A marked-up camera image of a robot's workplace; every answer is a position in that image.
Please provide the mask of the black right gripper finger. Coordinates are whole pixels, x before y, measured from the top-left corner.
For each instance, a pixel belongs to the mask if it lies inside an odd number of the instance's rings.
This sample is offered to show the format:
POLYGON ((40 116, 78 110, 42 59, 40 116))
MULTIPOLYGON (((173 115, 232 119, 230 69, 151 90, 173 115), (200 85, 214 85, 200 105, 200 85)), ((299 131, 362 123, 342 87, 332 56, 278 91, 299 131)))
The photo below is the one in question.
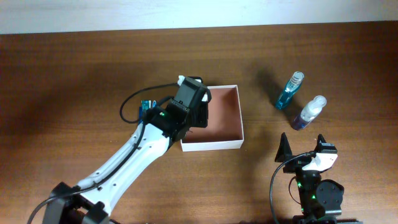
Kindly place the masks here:
POLYGON ((319 134, 317 137, 317 146, 325 146, 326 145, 326 141, 323 137, 322 134, 319 134))
POLYGON ((285 162, 293 157, 292 150, 290 148, 289 141, 287 139, 287 135, 285 133, 281 134, 280 144, 277 150, 277 154, 275 156, 275 162, 285 162))

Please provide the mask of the clear spray bottle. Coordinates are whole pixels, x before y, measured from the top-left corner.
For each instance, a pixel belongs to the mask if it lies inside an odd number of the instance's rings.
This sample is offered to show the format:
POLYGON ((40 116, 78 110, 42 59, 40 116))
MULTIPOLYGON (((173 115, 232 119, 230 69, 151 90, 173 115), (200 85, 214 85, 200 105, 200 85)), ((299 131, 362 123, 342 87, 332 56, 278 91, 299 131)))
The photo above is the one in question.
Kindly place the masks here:
POLYGON ((293 120, 292 128, 294 130, 304 129, 322 112, 326 104, 327 100, 324 96, 314 97, 293 120))

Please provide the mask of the green toothpaste tube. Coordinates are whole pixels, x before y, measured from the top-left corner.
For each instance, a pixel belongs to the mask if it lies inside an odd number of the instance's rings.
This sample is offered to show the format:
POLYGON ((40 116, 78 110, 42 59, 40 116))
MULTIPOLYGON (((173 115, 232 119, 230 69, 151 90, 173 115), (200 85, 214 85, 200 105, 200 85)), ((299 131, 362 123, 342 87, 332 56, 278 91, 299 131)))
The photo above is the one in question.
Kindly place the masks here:
POLYGON ((151 109, 151 108, 155 107, 156 104, 157 104, 157 102, 155 100, 154 101, 152 101, 152 100, 142 100, 141 101, 142 110, 151 109))

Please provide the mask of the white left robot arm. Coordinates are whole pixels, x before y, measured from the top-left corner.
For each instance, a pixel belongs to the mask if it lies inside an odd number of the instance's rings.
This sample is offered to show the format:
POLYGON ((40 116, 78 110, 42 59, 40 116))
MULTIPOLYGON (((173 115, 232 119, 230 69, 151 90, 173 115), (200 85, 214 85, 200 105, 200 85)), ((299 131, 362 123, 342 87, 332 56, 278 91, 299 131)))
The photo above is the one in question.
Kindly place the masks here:
POLYGON ((112 223, 111 212, 139 175, 190 128, 208 125, 211 93, 200 77, 179 76, 175 96, 166 96, 136 120, 128 141, 100 168, 76 186, 59 183, 45 208, 44 223, 112 223))

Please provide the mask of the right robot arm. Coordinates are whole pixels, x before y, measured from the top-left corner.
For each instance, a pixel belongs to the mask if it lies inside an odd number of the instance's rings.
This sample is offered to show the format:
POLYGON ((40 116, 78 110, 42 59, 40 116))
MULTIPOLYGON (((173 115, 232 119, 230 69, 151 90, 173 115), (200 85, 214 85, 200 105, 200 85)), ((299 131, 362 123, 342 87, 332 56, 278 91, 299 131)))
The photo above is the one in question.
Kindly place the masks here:
POLYGON ((334 144, 327 143, 319 134, 314 150, 293 155, 287 136, 281 134, 275 161, 276 170, 294 174, 297 183, 301 215, 295 215, 292 223, 336 223, 341 215, 344 187, 334 180, 322 179, 321 173, 329 170, 338 157, 334 144))

